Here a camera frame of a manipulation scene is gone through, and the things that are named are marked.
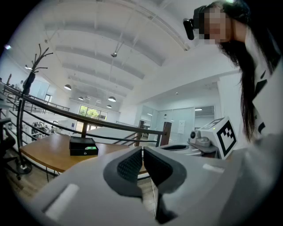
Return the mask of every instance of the black box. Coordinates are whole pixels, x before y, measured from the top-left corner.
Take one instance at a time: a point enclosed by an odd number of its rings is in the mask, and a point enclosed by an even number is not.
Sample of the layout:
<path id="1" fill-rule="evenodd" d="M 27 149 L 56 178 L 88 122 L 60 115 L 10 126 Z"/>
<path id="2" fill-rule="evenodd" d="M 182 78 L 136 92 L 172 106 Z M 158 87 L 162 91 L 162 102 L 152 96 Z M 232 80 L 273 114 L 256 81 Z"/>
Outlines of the black box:
<path id="1" fill-rule="evenodd" d="M 71 136 L 69 148 L 70 155 L 98 155 L 98 147 L 93 138 Z"/>

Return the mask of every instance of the wooden table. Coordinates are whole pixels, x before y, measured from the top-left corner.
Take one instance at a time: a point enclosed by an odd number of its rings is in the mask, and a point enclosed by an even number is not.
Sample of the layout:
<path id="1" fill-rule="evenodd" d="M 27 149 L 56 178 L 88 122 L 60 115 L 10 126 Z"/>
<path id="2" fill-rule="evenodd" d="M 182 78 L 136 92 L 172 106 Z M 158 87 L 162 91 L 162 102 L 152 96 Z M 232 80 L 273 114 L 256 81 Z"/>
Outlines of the wooden table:
<path id="1" fill-rule="evenodd" d="M 73 165 L 89 159 L 129 148 L 127 145 L 96 143 L 98 155 L 71 156 L 69 150 L 70 136 L 55 133 L 38 139 L 20 148 L 21 152 L 37 163 L 58 172 L 64 172 Z M 142 166 L 140 174 L 146 173 Z"/>

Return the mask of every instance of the ceiling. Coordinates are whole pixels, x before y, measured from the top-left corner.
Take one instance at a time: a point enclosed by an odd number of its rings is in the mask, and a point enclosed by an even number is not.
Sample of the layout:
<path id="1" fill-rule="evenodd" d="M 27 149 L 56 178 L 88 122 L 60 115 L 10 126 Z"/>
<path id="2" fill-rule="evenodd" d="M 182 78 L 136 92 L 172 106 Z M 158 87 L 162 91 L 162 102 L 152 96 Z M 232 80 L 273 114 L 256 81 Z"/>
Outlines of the ceiling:
<path id="1" fill-rule="evenodd" d="M 207 79 L 201 79 L 193 83 L 188 83 L 183 86 L 177 87 L 175 89 L 168 90 L 159 95 L 156 95 L 150 99 L 145 100 L 143 103 L 148 102 L 163 102 L 169 100 L 179 100 L 184 97 L 190 97 L 192 93 L 195 93 L 200 90 L 213 90 L 217 89 L 217 81 L 219 80 L 219 76 L 211 76 Z"/>
<path id="2" fill-rule="evenodd" d="M 61 0 L 42 12 L 46 35 L 72 92 L 102 101 L 115 96 L 122 102 L 136 85 L 182 57 L 190 49 L 186 37 L 161 18 L 170 4 L 175 3 Z"/>
<path id="3" fill-rule="evenodd" d="M 54 55 L 44 59 L 49 69 L 40 71 L 48 81 L 60 88 L 70 84 L 73 99 L 89 96 L 106 106 L 112 103 L 108 97 L 114 96 L 117 108 L 113 110 L 118 111 L 135 87 L 150 81 L 162 68 L 196 47 L 186 36 L 183 18 L 191 18 L 196 7 L 210 2 L 43 1 L 30 20 L 26 19 L 25 28 L 19 27 L 14 40 L 20 51 L 14 55 L 11 52 L 11 56 L 17 62 L 19 56 L 28 58 L 30 63 L 38 51 L 35 43 L 51 47 Z"/>

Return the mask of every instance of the ceiling beam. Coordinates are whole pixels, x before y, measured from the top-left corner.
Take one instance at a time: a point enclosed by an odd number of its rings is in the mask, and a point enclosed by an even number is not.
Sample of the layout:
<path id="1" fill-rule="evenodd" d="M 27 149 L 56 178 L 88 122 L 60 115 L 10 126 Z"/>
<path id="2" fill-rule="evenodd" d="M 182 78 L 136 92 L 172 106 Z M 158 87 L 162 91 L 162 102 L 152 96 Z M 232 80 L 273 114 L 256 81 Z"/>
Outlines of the ceiling beam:
<path id="1" fill-rule="evenodd" d="M 82 67 L 82 66 L 76 66 L 76 65 L 73 65 L 73 64 L 69 64 L 69 63 L 62 63 L 62 67 L 66 68 L 66 69 L 71 69 L 71 70 L 74 70 L 74 71 L 77 71 L 77 72 L 81 72 L 81 73 L 84 73 L 84 74 L 92 75 L 92 76 L 95 76 L 97 78 L 104 79 L 106 81 L 110 81 L 111 83 L 122 86 L 122 87 L 124 87 L 128 90 L 133 90 L 133 88 L 134 88 L 134 86 L 127 84 L 124 81 L 115 79 L 114 77 L 109 78 L 109 75 L 96 72 L 95 70 L 92 70 L 92 69 L 89 69 L 89 68 L 85 68 L 85 67 Z"/>
<path id="2" fill-rule="evenodd" d="M 85 80 L 85 79 L 80 79 L 77 76 L 69 75 L 69 79 L 72 80 L 74 83 L 80 83 L 80 84 L 87 85 L 87 86 L 90 86 L 90 87 L 93 87 L 93 88 L 96 88 L 96 89 L 99 89 L 99 90 L 109 91 L 109 92 L 114 93 L 118 96 L 121 96 L 122 98 L 125 98 L 127 96 L 127 94 L 121 93 L 119 91 L 115 91 L 113 89 L 109 89 L 107 87 L 101 86 L 97 83 L 94 83 L 94 82 L 91 82 L 91 81 L 88 81 L 88 80 Z"/>
<path id="3" fill-rule="evenodd" d="M 85 50 L 85 49 L 80 49 L 80 48 L 75 48 L 75 47 L 72 48 L 72 47 L 69 47 L 69 46 L 57 45 L 55 50 L 59 51 L 59 52 L 73 53 L 73 54 L 77 54 L 77 55 L 81 55 L 81 56 L 90 57 L 92 59 L 102 61 L 102 62 L 109 64 L 109 65 L 112 64 L 112 59 L 113 59 L 112 57 L 110 57 L 110 56 L 108 57 L 108 56 L 103 55 L 101 53 L 95 54 L 94 52 L 88 51 L 88 50 Z M 144 79 L 144 77 L 145 77 L 145 75 L 143 73 L 139 72 L 135 68 L 133 68 L 131 66 L 127 66 L 127 65 L 122 65 L 122 62 L 117 60 L 117 59 L 114 60 L 113 66 L 115 66 L 116 68 L 119 68 L 121 70 L 124 70 L 124 71 L 136 76 L 139 79 Z"/>
<path id="4" fill-rule="evenodd" d="M 88 97 L 93 97 L 93 98 L 96 98 L 96 99 L 99 99 L 101 101 L 107 101 L 107 95 L 103 95 L 103 97 L 99 96 L 99 95 L 95 95 L 95 94 L 89 94 L 88 92 L 84 92 L 84 91 L 81 91 L 81 89 L 79 87 L 74 87 L 74 92 L 73 92 L 73 95 L 72 97 L 74 96 L 82 96 L 84 98 L 84 96 L 88 96 Z M 116 98 L 116 102 L 115 104 L 119 104 L 121 103 L 122 100 L 119 100 L 118 98 Z"/>
<path id="5" fill-rule="evenodd" d="M 80 22 L 66 22 L 65 24 L 50 23 L 50 24 L 45 24 L 44 26 L 45 26 L 46 31 L 55 31 L 59 27 L 60 30 L 87 32 L 87 33 L 96 34 L 102 37 L 107 37 L 114 41 L 119 41 L 119 38 L 120 38 L 120 31 L 115 30 L 113 28 L 112 29 L 106 28 L 103 26 L 99 26 L 95 30 L 93 23 L 91 24 L 91 23 L 80 23 Z M 133 40 L 133 37 L 127 37 L 124 34 L 123 36 L 124 45 L 131 48 L 133 46 L 133 43 L 131 40 Z M 159 66 L 162 66 L 162 64 L 165 61 L 165 58 L 158 55 L 157 53 L 152 51 L 150 47 L 142 43 L 137 43 L 134 49 L 138 51 L 140 54 L 146 56 L 147 58 L 155 62 Z"/>

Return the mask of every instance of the wooden floor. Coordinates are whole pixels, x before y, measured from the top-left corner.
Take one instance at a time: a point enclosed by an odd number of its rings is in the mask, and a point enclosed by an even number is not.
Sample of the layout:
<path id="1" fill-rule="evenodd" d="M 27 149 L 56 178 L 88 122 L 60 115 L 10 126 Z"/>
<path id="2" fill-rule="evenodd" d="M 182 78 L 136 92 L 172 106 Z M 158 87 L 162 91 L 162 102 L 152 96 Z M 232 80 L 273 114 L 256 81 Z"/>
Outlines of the wooden floor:
<path id="1" fill-rule="evenodd" d="M 17 156 L 13 151 L 7 151 L 5 158 Z M 15 161 L 9 163 L 15 169 Z M 32 166 L 32 171 L 29 174 L 21 175 L 19 181 L 14 173 L 7 170 L 7 178 L 10 181 L 11 187 L 14 192 L 23 200 L 30 201 L 32 197 L 43 188 L 48 182 L 46 172 Z M 49 181 L 53 180 L 53 175 L 48 174 Z M 147 211 L 155 215 L 157 201 L 157 187 L 152 184 L 150 178 L 138 181 L 138 186 L 142 189 L 143 203 Z"/>

